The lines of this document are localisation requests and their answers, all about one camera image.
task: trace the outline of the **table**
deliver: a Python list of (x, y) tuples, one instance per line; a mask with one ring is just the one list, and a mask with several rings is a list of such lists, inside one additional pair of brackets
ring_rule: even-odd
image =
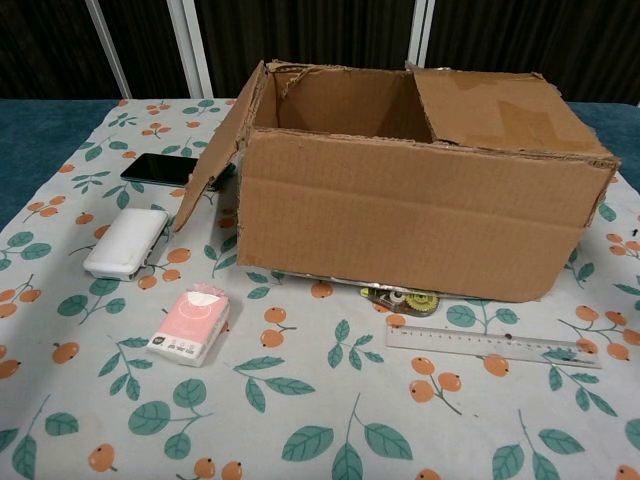
[[(620, 175), (536, 302), (398, 317), (357, 287), (239, 267), (234, 182), (136, 282), (83, 272), (121, 209), (180, 204), (120, 172), (197, 156), (231, 103), (121, 101), (0, 234), (1, 478), (638, 478), (640, 199)], [(199, 369), (144, 348), (196, 282), (232, 302)], [(387, 323), (569, 340), (603, 368), (387, 348)]]

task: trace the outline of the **cardboard flap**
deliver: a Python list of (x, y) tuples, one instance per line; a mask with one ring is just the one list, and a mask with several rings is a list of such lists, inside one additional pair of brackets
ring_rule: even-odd
[(242, 88), (236, 103), (218, 126), (209, 145), (204, 149), (186, 186), (186, 193), (176, 215), (174, 230), (180, 230), (189, 219), (200, 196), (220, 175), (238, 151), (239, 141), (246, 132), (256, 87), (265, 76), (264, 62), (260, 62)]
[(436, 141), (611, 156), (540, 75), (412, 70)]

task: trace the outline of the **phone screen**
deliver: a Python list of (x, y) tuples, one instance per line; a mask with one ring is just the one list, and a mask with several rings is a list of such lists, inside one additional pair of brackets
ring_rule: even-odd
[(184, 187), (189, 181), (197, 159), (143, 153), (120, 177), (129, 182), (154, 183)]

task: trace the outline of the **pink tissue pack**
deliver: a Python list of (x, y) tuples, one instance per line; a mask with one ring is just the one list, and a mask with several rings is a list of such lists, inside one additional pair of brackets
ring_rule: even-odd
[(173, 304), (147, 348), (176, 363), (199, 367), (228, 315), (224, 290), (194, 285)]

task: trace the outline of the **white plastic case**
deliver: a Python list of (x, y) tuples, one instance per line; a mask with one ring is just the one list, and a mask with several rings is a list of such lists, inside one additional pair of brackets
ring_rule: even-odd
[(85, 259), (84, 269), (97, 278), (133, 280), (168, 219), (162, 210), (122, 210)]

